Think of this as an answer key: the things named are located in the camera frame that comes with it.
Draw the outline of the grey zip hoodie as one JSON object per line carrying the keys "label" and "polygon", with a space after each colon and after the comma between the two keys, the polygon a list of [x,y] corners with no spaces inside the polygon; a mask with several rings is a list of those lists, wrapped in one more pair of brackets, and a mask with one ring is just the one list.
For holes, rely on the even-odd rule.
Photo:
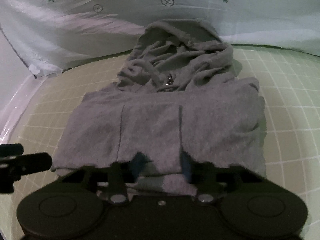
{"label": "grey zip hoodie", "polygon": [[150,24],[118,73],[118,81],[87,93],[68,119],[52,171],[109,167],[146,156],[135,194],[195,195],[180,155],[217,167],[242,165],[265,175],[260,141],[264,100],[259,82],[237,79],[233,47],[203,20]]}

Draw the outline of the green grid bed sheet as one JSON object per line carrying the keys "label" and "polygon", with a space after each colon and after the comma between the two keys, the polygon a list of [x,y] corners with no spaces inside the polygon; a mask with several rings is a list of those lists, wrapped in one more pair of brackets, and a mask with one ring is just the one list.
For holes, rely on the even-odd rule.
{"label": "green grid bed sheet", "polygon": [[[319,239],[319,57],[273,47],[234,46],[237,77],[256,77],[265,99],[267,177],[307,204],[304,239]],[[67,119],[87,92],[116,80],[127,54],[48,79],[32,98],[10,142],[25,153],[54,154]]]}

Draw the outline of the light blue carrot print quilt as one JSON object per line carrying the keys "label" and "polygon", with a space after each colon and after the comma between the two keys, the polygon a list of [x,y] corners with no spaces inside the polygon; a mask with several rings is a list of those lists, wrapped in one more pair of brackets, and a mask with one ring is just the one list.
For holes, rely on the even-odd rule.
{"label": "light blue carrot print quilt", "polygon": [[232,44],[319,54],[319,0],[1,0],[1,31],[36,76],[130,50],[154,21],[189,18]]}

